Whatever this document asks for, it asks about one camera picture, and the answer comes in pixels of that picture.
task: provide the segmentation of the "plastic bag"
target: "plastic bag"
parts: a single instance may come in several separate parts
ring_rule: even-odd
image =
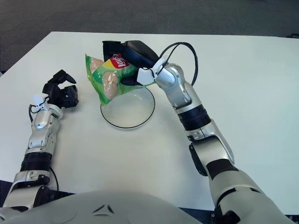
[[[107,61],[85,55],[87,77],[99,95],[101,104],[108,104],[113,98],[138,89],[140,86],[123,85],[122,78],[135,76],[137,68],[115,54]]]

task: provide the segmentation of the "black wire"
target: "black wire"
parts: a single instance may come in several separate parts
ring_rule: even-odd
[[[28,107],[28,113],[29,113],[30,121],[31,121],[31,123],[32,123],[33,118],[32,118],[32,115],[31,115],[31,108],[32,108],[32,105],[29,105],[29,107]]]
[[[46,99],[47,99],[47,98],[49,98],[49,97],[46,97],[45,100],[44,100],[41,104],[39,104],[39,106],[43,105],[43,104],[46,102]],[[33,121],[33,118],[32,118],[32,115],[31,115],[31,114],[32,114],[32,113],[38,113],[38,112],[41,111],[41,109],[39,109],[38,111],[33,112],[33,111],[32,111],[32,107],[37,107],[37,106],[32,105],[32,104],[29,105],[28,113],[29,113],[29,118],[30,118],[30,121],[31,121],[31,122]]]
[[[166,62],[163,64],[162,69],[163,69],[164,66],[167,64],[167,62],[168,62],[170,56],[172,55],[174,49],[177,48],[179,45],[185,45],[186,47],[188,47],[188,48],[192,51],[192,53],[193,53],[193,55],[194,55],[194,60],[195,60],[195,71],[194,71],[194,76],[193,76],[193,80],[192,80],[192,83],[191,83],[191,85],[194,85],[194,83],[195,83],[195,81],[196,81],[196,79],[197,79],[197,74],[198,74],[198,58],[197,58],[196,52],[195,52],[195,50],[194,50],[194,48],[193,48],[193,46],[192,46],[191,44],[189,44],[189,43],[187,43],[187,42],[176,42],[176,43],[173,43],[173,44],[169,45],[167,48],[165,48],[164,51],[161,53],[159,59],[163,56],[163,54],[164,54],[169,48],[175,46],[175,47],[172,49],[171,53],[169,54],[169,56],[168,56]]]
[[[54,198],[53,198],[53,200],[55,200],[55,199],[56,199],[56,196],[57,196],[57,193],[58,193],[58,191],[59,191],[59,185],[58,185],[58,179],[57,179],[57,176],[56,176],[54,170],[52,169],[52,167],[50,167],[50,170],[52,171],[52,173],[53,173],[53,175],[54,175],[54,177],[55,177],[55,181],[56,181],[56,187],[57,187],[57,189],[56,189],[56,193],[55,193]]]

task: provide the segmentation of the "floor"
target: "floor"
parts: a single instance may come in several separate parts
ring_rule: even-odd
[[[286,37],[298,12],[298,0],[0,0],[0,70],[51,31]]]

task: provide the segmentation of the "glass plate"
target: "glass plate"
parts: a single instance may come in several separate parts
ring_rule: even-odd
[[[142,87],[114,98],[101,105],[101,113],[111,125],[123,129],[136,128],[150,119],[155,109],[155,98]]]

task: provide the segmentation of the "red logo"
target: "red logo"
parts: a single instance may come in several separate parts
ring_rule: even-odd
[[[122,69],[128,67],[130,64],[125,59],[121,57],[121,54],[115,54],[111,58],[111,63],[117,69]]]

